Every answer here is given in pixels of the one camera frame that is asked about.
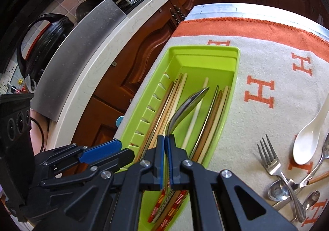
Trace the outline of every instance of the fork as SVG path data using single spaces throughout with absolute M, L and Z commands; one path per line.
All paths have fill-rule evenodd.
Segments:
M 280 160 L 272 147 L 269 137 L 266 135 L 266 139 L 268 141 L 270 150 L 269 150 L 268 146 L 266 145 L 264 138 L 262 138 L 262 139 L 263 139 L 264 145 L 261 140 L 260 140 L 260 143 L 261 143 L 263 153 L 259 147 L 259 144 L 257 144 L 257 147 L 258 147 L 258 151 L 259 151 L 259 154 L 260 154 L 262 162 L 263 162 L 263 166 L 270 175 L 278 176 L 285 183 L 285 185 L 287 186 L 287 188 L 289 190 L 290 197 L 292 198 L 292 201 L 293 201 L 293 204 L 295 207 L 296 218 L 300 223 L 302 223 L 306 219 L 306 211 L 303 208 L 300 201 L 298 200 L 295 192 L 292 190 L 286 177 L 284 176 L 284 174 L 281 170 Z

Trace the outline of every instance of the screw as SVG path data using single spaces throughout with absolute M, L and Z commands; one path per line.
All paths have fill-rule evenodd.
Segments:
M 148 161 L 148 160 L 142 160 L 140 162 L 140 164 L 143 166 L 143 167 L 149 167 L 151 165 L 151 162 Z
M 183 165 L 190 167 L 193 165 L 193 162 L 191 160 L 183 160 Z
M 223 170 L 220 174 L 225 178 L 230 178 L 232 176 L 232 173 L 229 170 Z
M 101 172 L 101 178 L 103 178 L 103 179 L 109 179 L 109 178 L 111 178 L 111 176 L 112 176 L 112 173 L 109 171 Z

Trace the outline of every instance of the white plastic spoon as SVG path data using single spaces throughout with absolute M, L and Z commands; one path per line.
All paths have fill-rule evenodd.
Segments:
M 315 118 L 297 135 L 293 144 L 293 159 L 299 165 L 307 163 L 314 155 L 320 130 L 329 111 L 329 93 Z

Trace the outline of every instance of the orange towel border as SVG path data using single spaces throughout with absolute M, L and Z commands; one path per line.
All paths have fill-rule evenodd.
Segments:
M 219 35 L 272 41 L 311 51 L 329 62 L 329 42 L 305 30 L 267 20 L 249 18 L 205 18 L 180 23 L 172 37 Z

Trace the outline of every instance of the metal spoon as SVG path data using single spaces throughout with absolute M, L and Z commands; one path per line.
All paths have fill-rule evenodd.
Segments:
M 305 211 L 307 211 L 309 208 L 311 208 L 314 204 L 317 203 L 317 201 L 320 198 L 320 192 L 315 190 L 314 192 L 312 192 L 304 201 L 303 203 L 303 208 L 305 209 Z M 290 222 L 293 223 L 297 220 L 297 218 L 292 219 Z
M 299 165 L 307 163 L 314 155 L 320 130 L 329 111 L 329 93 L 315 118 L 297 135 L 293 144 L 293 159 Z
M 302 183 L 306 182 L 307 180 L 310 180 L 315 175 L 317 170 L 320 168 L 322 162 L 324 160 L 327 160 L 327 159 L 329 159 L 329 133 L 327 135 L 326 140 L 323 143 L 322 154 L 321 154 L 321 158 L 320 158 L 319 163 L 304 178 Z M 305 187 L 304 185 L 296 184 L 292 179 L 287 179 L 287 180 L 288 180 L 289 184 L 291 185 L 291 188 L 295 191 L 296 194 L 298 194 L 302 190 L 302 188 Z M 269 198 L 273 201 L 285 201 L 285 200 L 287 200 L 287 202 L 290 201 L 289 191 L 288 191 L 287 187 L 283 183 L 281 183 L 281 180 L 275 181 L 270 186 L 269 191 L 268 191 L 268 195 L 269 195 Z
M 166 129 L 166 136 L 173 133 L 175 128 L 180 124 L 180 122 L 185 119 L 187 115 L 196 107 L 196 105 L 201 101 L 201 99 L 208 92 L 209 87 L 203 88 L 195 94 L 189 96 L 184 103 L 175 112 L 174 116 L 169 121 Z

